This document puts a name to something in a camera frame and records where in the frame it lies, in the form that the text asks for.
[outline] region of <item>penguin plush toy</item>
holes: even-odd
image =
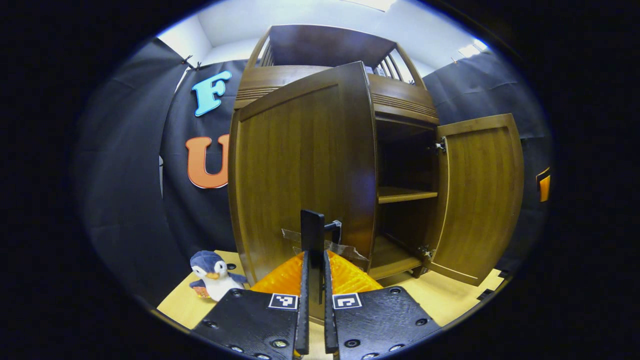
[[[215,301],[220,301],[231,289],[244,289],[243,284],[247,282],[245,276],[228,272],[227,264],[213,251],[196,252],[191,257],[191,269],[201,280],[189,286],[199,297],[210,297]]]

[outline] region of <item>orange letter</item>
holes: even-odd
[[[228,183],[227,174],[227,154],[229,152],[229,134],[218,138],[218,143],[222,145],[222,166],[217,174],[210,174],[205,168],[205,157],[207,147],[211,145],[211,138],[200,137],[187,140],[185,144],[189,149],[187,157],[187,174],[189,180],[195,186],[202,189],[221,188]]]

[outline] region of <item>open cabinet door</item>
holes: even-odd
[[[342,244],[369,259],[374,235],[374,115],[358,61],[285,85],[238,110],[229,143],[229,203],[252,286],[295,255],[300,210],[340,220]],[[368,263],[358,266],[366,269]]]
[[[520,214],[524,168],[511,114],[439,126],[437,215],[427,267],[480,285],[506,249]]]

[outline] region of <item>letter f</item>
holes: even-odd
[[[191,90],[196,90],[196,98],[198,99],[198,108],[195,113],[197,117],[220,106],[222,101],[216,99],[213,94],[222,96],[225,93],[225,83],[222,80],[229,80],[230,78],[231,72],[225,70],[193,85]]]

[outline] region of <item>wooden shelf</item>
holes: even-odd
[[[388,204],[389,202],[428,199],[430,197],[437,197],[437,196],[438,196],[438,193],[425,192],[422,190],[394,188],[392,186],[381,186],[378,188],[378,204]]]
[[[382,235],[376,236],[369,276],[382,279],[400,274],[422,264],[422,261]]]

